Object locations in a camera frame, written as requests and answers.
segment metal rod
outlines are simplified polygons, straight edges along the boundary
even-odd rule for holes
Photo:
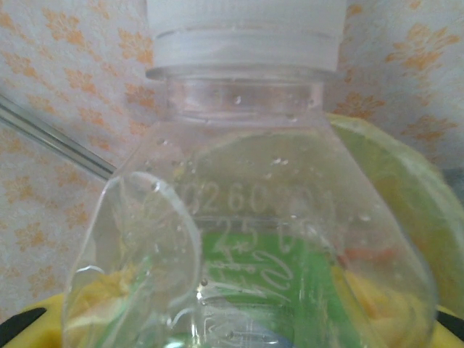
[[[104,180],[108,180],[115,171],[113,165],[3,96],[0,96],[0,122],[53,149]]]

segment bottle cap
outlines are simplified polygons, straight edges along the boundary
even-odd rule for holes
[[[157,67],[336,70],[347,0],[147,0]]]

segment lemon slice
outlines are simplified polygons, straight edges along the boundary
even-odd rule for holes
[[[441,173],[421,154],[364,120],[328,117],[426,258],[441,305],[464,316],[464,209]]]

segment clear plastic bottle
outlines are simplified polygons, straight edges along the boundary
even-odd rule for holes
[[[336,137],[345,0],[148,0],[167,120],[113,175],[64,347],[426,347],[428,269]]]

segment floral wallpaper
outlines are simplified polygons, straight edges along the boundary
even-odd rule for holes
[[[0,322],[63,290],[103,186],[0,124]]]
[[[348,0],[329,112],[464,164],[464,1]],[[144,0],[0,0],[0,94],[119,165],[156,120]]]

